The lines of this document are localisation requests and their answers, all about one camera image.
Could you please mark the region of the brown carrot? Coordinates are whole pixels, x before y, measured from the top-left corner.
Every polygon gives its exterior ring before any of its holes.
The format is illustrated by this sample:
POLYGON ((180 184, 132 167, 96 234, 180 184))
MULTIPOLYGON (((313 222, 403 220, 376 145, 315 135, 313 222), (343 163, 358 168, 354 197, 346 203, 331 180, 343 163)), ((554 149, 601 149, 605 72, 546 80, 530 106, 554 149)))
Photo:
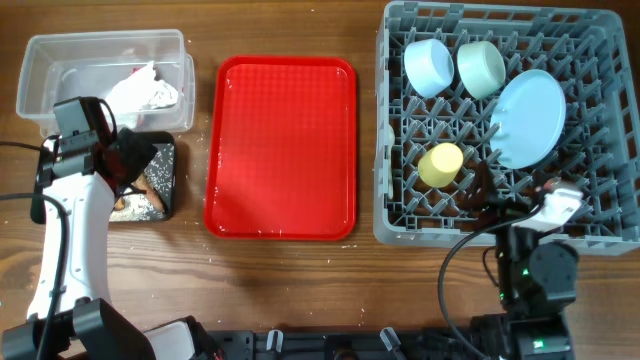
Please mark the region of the brown carrot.
POLYGON ((147 201, 151 204, 151 206, 161 212, 161 213, 165 213, 166 212, 166 207, 164 202, 162 201, 160 195, 157 193, 157 191, 153 188, 153 186, 150 184, 148 178, 146 177, 145 173, 142 173, 134 182, 133 182, 133 186, 138 189, 141 190, 143 192, 143 195, 145 196, 145 198, 147 199, 147 201))

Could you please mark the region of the brown food scrap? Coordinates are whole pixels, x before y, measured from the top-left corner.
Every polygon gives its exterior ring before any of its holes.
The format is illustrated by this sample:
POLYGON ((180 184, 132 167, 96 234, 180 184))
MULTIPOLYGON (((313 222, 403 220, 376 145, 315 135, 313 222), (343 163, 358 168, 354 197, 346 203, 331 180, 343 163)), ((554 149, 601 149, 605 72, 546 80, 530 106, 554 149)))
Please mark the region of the brown food scrap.
POLYGON ((115 205, 114 205, 113 210, 114 210, 114 211, 122 211, 122 210, 124 210, 124 209, 125 209, 125 207, 126 207, 126 204, 125 204, 124 198, 123 198, 123 197, 120 197, 120 198, 116 201, 116 203, 115 203, 115 205))

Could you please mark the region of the white rice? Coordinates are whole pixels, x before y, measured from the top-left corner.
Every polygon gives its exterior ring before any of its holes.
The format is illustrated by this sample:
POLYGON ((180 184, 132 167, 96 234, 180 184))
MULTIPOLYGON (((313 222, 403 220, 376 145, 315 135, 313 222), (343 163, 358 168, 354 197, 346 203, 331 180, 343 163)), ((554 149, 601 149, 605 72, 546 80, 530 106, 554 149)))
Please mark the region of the white rice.
POLYGON ((143 192, 133 185, 122 189, 126 207, 122 211, 112 211, 109 221, 117 222, 158 222, 169 219, 173 214, 175 145, 173 143, 157 143, 154 159, 144 170, 150 184, 160 195, 166 212, 155 210, 147 201, 143 192))

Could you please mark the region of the yellow plastic cup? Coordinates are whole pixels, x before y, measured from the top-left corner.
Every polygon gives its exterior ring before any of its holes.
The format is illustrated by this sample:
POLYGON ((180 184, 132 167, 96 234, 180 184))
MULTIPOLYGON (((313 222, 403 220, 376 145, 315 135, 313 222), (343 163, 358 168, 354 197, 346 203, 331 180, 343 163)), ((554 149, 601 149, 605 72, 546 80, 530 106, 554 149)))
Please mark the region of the yellow plastic cup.
POLYGON ((446 187, 455 179, 463 165, 463 160, 463 152, 457 145, 439 144, 419 160, 419 177, 430 187, 446 187))

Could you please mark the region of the white napkin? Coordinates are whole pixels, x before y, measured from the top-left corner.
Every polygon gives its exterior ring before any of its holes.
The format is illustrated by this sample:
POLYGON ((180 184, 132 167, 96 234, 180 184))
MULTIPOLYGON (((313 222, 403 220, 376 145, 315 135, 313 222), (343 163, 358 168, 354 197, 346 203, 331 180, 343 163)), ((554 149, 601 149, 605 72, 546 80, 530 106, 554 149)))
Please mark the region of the white napkin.
POLYGON ((151 109, 172 107, 179 98, 178 91, 164 80, 154 81, 150 93, 148 105, 151 109))
POLYGON ((158 100, 162 90, 155 77, 154 62, 151 61, 117 83, 107 95, 106 103, 119 128, 135 128, 141 111, 160 107, 158 100))

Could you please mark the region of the large light blue plate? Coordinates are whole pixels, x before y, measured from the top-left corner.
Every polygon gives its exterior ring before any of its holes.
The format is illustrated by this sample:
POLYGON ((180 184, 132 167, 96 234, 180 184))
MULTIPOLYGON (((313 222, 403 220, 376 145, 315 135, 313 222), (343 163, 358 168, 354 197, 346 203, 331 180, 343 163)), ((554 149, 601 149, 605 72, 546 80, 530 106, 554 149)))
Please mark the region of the large light blue plate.
POLYGON ((509 82, 490 120, 490 148, 509 169, 529 167, 545 158, 564 128, 566 99, 560 84, 544 70, 528 70, 509 82))

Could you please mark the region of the light green bowl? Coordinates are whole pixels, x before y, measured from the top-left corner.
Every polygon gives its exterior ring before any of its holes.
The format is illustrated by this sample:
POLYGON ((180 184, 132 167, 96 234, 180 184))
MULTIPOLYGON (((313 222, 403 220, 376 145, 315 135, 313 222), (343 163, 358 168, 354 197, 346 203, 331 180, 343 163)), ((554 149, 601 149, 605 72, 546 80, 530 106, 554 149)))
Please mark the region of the light green bowl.
POLYGON ((456 56, 461 81, 467 92, 482 100, 502 87, 506 68, 498 48, 489 41, 462 45, 456 56))

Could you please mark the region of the light blue rice bowl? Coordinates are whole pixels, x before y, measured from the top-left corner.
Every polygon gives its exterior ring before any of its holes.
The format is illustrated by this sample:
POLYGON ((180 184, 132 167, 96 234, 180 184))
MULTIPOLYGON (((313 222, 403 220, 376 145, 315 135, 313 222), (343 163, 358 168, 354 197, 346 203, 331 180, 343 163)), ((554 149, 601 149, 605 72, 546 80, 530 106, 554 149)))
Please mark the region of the light blue rice bowl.
POLYGON ((435 97, 453 81, 455 68, 451 53, 437 39, 409 44, 403 60, 409 83, 422 97, 435 97))

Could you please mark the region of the white plastic spoon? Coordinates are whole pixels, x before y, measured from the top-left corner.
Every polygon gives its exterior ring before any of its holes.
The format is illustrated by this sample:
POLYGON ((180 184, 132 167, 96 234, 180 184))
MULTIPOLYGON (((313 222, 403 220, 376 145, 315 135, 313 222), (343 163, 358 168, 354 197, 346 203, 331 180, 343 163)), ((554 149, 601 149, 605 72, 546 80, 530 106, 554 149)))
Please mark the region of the white plastic spoon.
POLYGON ((395 144, 395 131, 391 126, 389 126, 389 129, 388 129, 387 139, 388 139, 388 146, 386 150, 386 158, 389 161, 387 199, 393 200, 394 184, 393 184, 392 151, 393 151, 393 146, 395 144))

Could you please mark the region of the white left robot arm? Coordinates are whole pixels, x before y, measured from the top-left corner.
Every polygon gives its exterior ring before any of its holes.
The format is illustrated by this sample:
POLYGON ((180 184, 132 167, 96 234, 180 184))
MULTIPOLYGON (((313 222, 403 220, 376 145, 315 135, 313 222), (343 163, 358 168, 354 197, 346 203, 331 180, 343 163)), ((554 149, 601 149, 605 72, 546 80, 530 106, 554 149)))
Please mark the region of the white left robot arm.
POLYGON ((6 359, 57 359, 78 340, 88 359, 222 359, 224 350, 193 317, 142 332, 110 303, 106 241, 124 188, 157 149, 118 129, 105 100, 55 104, 59 135, 38 149, 32 210, 46 226, 41 272, 25 324, 3 332, 6 359))

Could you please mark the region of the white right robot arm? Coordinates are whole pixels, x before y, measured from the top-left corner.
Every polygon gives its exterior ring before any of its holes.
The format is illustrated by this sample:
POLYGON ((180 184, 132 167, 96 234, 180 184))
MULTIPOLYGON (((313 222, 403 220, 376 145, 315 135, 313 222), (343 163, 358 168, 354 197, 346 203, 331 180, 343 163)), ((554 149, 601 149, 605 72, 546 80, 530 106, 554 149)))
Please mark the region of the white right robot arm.
POLYGON ((491 359, 573 359, 564 310, 576 300, 579 255, 570 245, 541 240, 559 230, 582 205, 583 193, 560 178, 536 182, 530 204, 499 197, 486 162, 476 170, 463 205, 478 210, 477 228, 495 235, 504 312, 475 316, 471 343, 491 359))

